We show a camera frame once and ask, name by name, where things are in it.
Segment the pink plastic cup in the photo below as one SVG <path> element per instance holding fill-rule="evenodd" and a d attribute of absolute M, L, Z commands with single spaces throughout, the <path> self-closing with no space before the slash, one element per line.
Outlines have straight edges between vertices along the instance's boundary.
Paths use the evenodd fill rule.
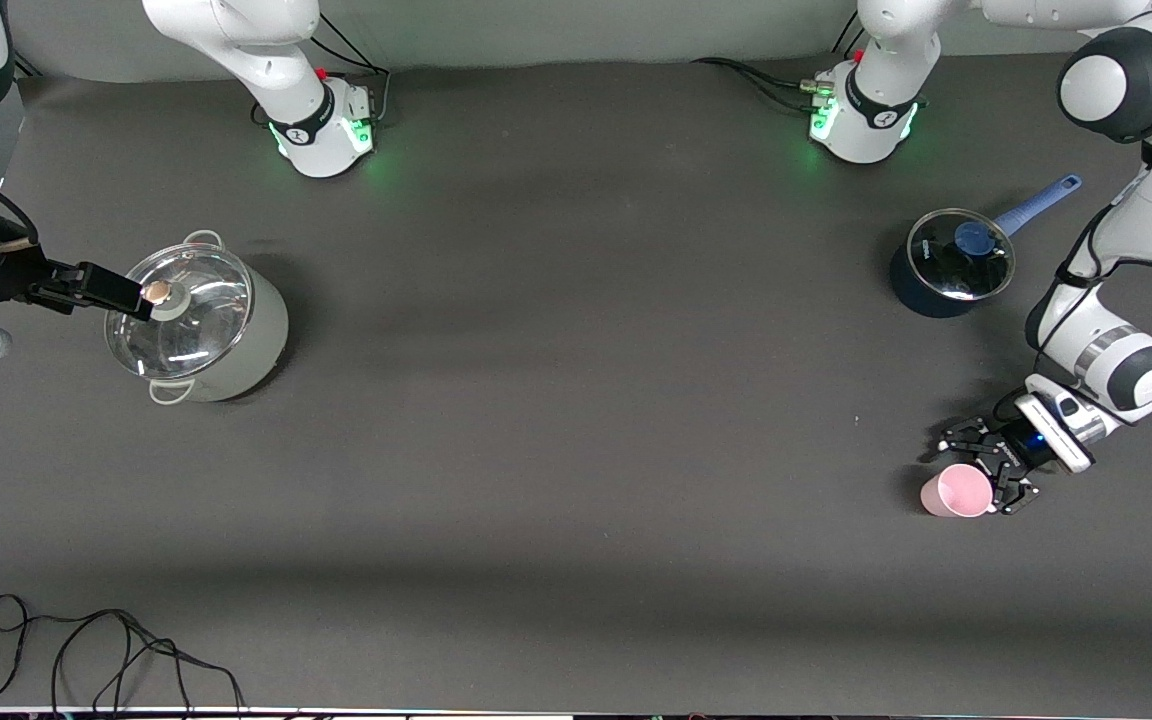
<path fill-rule="evenodd" d="M 979 518 L 993 509 L 991 479 L 979 468 L 954 464 L 920 488 L 923 509 L 937 518 Z"/>

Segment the dark blue saucepan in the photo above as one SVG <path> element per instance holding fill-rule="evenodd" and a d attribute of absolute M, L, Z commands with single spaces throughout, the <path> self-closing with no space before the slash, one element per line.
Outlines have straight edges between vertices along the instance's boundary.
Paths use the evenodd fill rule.
<path fill-rule="evenodd" d="M 1007 210 L 1000 215 L 987 218 L 1000 225 L 1011 238 L 1025 223 L 1032 222 L 1039 214 L 1043 214 L 1043 211 L 1053 209 L 1059 202 L 1078 191 L 1082 185 L 1083 179 L 1079 177 L 1079 174 L 1066 174 L 1064 177 L 1056 179 L 1055 182 L 1043 187 L 1041 191 L 1021 202 L 1015 209 Z M 890 288 L 895 293 L 896 300 L 902 305 L 908 306 L 914 313 L 937 319 L 952 318 L 952 316 L 967 314 L 973 306 L 980 306 L 991 301 L 956 302 L 941 300 L 935 293 L 929 291 L 927 288 L 922 287 L 916 281 L 914 272 L 905 264 L 904 243 L 905 240 L 893 252 L 890 259 Z"/>

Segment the pale green stock pot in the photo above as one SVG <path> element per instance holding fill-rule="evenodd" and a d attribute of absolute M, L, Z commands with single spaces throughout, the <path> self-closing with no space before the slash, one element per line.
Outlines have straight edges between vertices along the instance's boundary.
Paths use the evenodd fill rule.
<path fill-rule="evenodd" d="M 182 243 L 187 242 L 217 242 L 232 252 L 217 232 L 194 232 L 188 234 Z M 288 340 L 287 306 L 282 293 L 278 291 L 268 279 L 247 262 L 238 260 L 251 270 L 253 281 L 253 306 L 241 338 L 214 364 L 179 381 L 147 381 L 136 376 L 142 381 L 147 381 L 147 395 L 156 404 L 179 406 L 183 402 L 200 404 L 200 402 L 227 401 L 244 395 L 274 372 Z M 159 302 L 165 300 L 166 291 L 150 286 L 143 288 L 143 296 L 150 302 Z"/>

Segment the glass lid with blue knob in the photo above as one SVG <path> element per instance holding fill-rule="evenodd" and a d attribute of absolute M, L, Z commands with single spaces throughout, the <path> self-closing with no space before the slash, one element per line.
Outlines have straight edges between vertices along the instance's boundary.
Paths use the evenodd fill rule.
<path fill-rule="evenodd" d="M 977 211 L 940 209 L 908 232 L 905 264 L 941 300 L 978 302 L 1005 291 L 1016 260 L 1009 234 Z"/>

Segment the dark grey table mat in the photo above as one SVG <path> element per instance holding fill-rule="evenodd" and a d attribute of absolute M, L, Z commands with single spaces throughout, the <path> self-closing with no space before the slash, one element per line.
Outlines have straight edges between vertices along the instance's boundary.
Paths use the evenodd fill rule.
<path fill-rule="evenodd" d="M 46 252 L 218 232 L 291 340 L 252 395 L 162 407 L 103 314 L 0 305 L 0 594 L 132 612 L 256 706 L 1152 717 L 1152 416 L 1014 518 L 918 500 L 1137 172 L 1061 65 L 943 59 L 874 167 L 714 67 L 403 73 L 329 181 L 236 83 L 33 82 L 6 194 Z M 1071 173 L 987 304 L 896 300 L 922 217 Z M 1152 334 L 1152 270 L 1102 300 Z"/>

